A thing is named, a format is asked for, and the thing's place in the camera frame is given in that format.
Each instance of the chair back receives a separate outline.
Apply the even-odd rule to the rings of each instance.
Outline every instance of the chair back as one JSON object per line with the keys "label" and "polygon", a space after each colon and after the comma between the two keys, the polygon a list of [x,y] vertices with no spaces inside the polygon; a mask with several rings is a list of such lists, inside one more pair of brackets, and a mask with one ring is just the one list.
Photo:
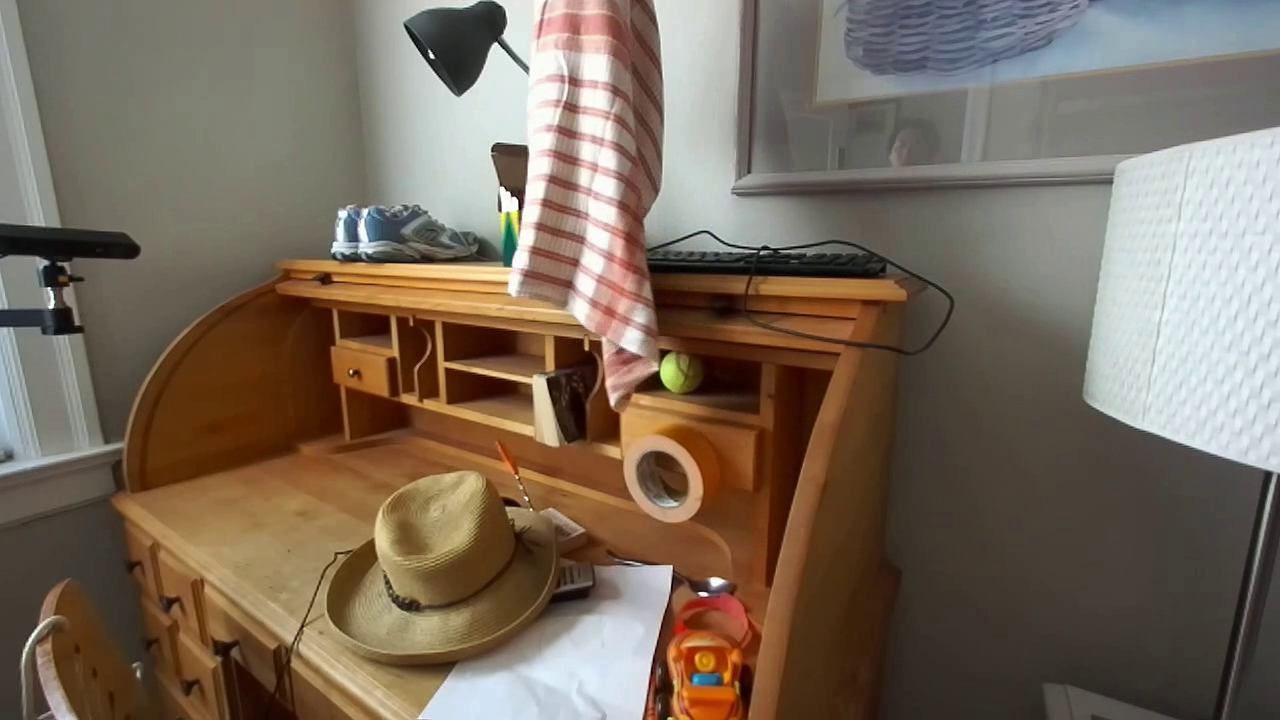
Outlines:
{"label": "chair back", "polygon": [[18,657],[24,720],[37,697],[56,720],[146,720],[141,674],[77,578],[61,578]]}

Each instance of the framed picture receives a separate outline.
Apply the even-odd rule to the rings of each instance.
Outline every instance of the framed picture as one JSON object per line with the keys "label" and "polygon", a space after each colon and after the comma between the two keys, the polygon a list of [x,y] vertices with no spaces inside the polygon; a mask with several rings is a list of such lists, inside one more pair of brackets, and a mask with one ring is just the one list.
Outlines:
{"label": "framed picture", "polygon": [[744,0],[737,192],[1094,184],[1276,75],[1276,0]]}

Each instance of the tape roll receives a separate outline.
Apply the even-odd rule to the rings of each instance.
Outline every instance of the tape roll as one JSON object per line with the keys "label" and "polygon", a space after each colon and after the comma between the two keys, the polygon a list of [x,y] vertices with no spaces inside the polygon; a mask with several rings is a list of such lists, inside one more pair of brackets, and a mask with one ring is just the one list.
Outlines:
{"label": "tape roll", "polygon": [[687,429],[641,434],[623,451],[630,500],[665,524],[687,524],[716,487],[716,471],[716,446]]}

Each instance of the desk drawer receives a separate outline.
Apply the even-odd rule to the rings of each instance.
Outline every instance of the desk drawer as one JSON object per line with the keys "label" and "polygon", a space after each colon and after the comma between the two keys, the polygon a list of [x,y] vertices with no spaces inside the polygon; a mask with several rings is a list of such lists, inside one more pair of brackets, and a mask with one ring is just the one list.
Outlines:
{"label": "desk drawer", "polygon": [[674,434],[674,443],[685,439],[705,443],[716,454],[716,474],[723,480],[723,487],[756,491],[760,429],[700,418],[685,413],[623,409],[623,446],[649,434]]}
{"label": "desk drawer", "polygon": [[158,613],[171,617],[181,631],[201,636],[202,578],[162,546],[157,546],[157,578],[158,578]]}
{"label": "desk drawer", "polygon": [[206,720],[195,702],[189,702],[171,674],[157,674],[157,702],[162,720]]}
{"label": "desk drawer", "polygon": [[158,598],[157,541],[123,524],[123,568],[141,597]]}
{"label": "desk drawer", "polygon": [[277,640],[244,621],[244,613],[233,606],[217,587],[202,587],[202,631],[212,650],[226,646],[226,657],[269,690],[279,690],[277,678]]}
{"label": "desk drawer", "polygon": [[372,396],[395,396],[391,357],[376,347],[333,343],[328,347],[333,380]]}
{"label": "desk drawer", "polygon": [[162,617],[157,603],[141,603],[144,617],[144,646],[157,672],[175,674],[175,631],[171,631],[171,617]]}
{"label": "desk drawer", "polygon": [[175,636],[175,688],[195,716],[223,716],[220,663],[192,636]]}

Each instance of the green ball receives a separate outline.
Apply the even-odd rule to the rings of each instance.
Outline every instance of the green ball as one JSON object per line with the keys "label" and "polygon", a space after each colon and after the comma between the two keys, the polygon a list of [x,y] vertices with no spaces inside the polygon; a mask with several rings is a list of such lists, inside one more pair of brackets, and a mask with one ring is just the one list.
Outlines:
{"label": "green ball", "polygon": [[705,364],[687,350],[668,350],[655,375],[668,391],[687,396],[705,385]]}

